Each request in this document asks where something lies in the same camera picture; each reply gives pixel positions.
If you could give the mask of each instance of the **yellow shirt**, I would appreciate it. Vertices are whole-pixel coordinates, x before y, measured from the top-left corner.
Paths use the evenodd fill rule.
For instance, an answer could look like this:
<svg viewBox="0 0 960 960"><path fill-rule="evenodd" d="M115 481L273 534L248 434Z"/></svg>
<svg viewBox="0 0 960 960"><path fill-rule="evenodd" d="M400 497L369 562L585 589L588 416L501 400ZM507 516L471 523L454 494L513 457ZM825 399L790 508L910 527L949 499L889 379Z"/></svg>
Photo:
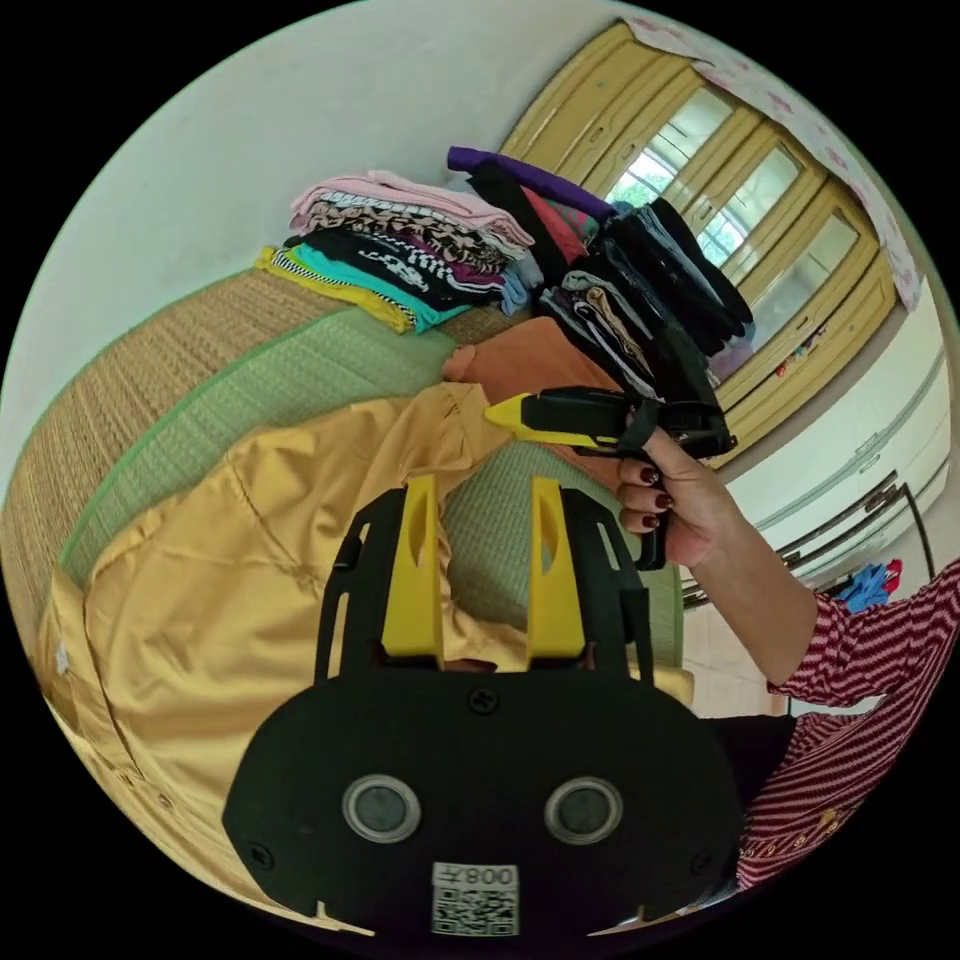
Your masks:
<svg viewBox="0 0 960 960"><path fill-rule="evenodd" d="M257 431L117 536L85 592L54 572L33 664L48 705L100 786L194 877L354 929L268 900L227 840L223 805L258 726L312 683L320 601L354 514L425 472L442 503L511 440L486 407L481 387L441 384ZM525 669L521 632L454 605L449 560L441 533L446 659Z"/></svg>

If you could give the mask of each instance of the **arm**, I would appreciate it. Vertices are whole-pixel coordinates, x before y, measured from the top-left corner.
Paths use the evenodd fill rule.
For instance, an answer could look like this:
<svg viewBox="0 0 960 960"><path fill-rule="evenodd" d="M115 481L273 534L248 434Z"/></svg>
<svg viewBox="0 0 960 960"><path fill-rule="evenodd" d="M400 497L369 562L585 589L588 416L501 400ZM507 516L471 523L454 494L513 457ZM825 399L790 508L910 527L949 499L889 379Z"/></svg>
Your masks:
<svg viewBox="0 0 960 960"><path fill-rule="evenodd" d="M817 598L739 511L690 572L770 683L789 680L813 638Z"/></svg>
<svg viewBox="0 0 960 960"><path fill-rule="evenodd" d="M717 476L662 430L644 449L666 496L648 465L624 461L621 521L635 533L668 524L667 559L690 569L773 692L852 706L892 693L946 651L960 628L960 561L909 600L851 614L796 580Z"/></svg>
<svg viewBox="0 0 960 960"><path fill-rule="evenodd" d="M960 626L960 561L907 600L851 614L796 580L742 516L691 572L774 692L808 703L892 693Z"/></svg>

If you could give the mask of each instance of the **wrist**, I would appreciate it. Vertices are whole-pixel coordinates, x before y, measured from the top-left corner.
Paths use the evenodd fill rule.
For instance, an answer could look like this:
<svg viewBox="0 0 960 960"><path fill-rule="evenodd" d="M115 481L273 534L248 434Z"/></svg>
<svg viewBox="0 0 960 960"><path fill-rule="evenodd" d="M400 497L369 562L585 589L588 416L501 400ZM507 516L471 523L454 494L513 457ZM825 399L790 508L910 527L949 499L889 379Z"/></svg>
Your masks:
<svg viewBox="0 0 960 960"><path fill-rule="evenodd" d="M728 567L742 554L753 538L759 536L753 524L740 512L736 501L724 490L718 499L710 533L710 546L700 562L690 568L699 581L700 574Z"/></svg>

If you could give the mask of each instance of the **purple folded cloth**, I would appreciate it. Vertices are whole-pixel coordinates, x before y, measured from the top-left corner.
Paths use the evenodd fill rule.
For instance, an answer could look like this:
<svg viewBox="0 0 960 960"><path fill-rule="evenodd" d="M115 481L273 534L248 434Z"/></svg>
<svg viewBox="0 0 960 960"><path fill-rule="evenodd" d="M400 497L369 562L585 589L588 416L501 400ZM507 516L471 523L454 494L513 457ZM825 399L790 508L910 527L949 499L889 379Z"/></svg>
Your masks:
<svg viewBox="0 0 960 960"><path fill-rule="evenodd" d="M472 147L451 147L447 154L447 168L461 173L473 173L481 163L492 160L504 173L513 177L517 183L535 190L545 200L562 203L603 223L607 217L616 214L616 210L592 193L587 193L555 173L547 173L539 167L531 166L522 160L504 157L499 153L487 153Z"/></svg>

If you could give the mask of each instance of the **striped shirt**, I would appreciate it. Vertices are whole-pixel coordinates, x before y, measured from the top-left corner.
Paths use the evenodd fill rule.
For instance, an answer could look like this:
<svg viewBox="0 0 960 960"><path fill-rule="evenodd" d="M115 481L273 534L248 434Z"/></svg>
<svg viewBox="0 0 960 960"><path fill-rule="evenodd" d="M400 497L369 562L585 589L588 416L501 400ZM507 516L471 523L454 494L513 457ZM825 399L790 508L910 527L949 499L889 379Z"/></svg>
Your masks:
<svg viewBox="0 0 960 960"><path fill-rule="evenodd" d="M792 866L841 827L893 765L943 674L960 631L960 560L908 600L851 614L818 596L800 667L770 692L827 707L882 696L858 716L797 720L783 763L747 811L737 884Z"/></svg>

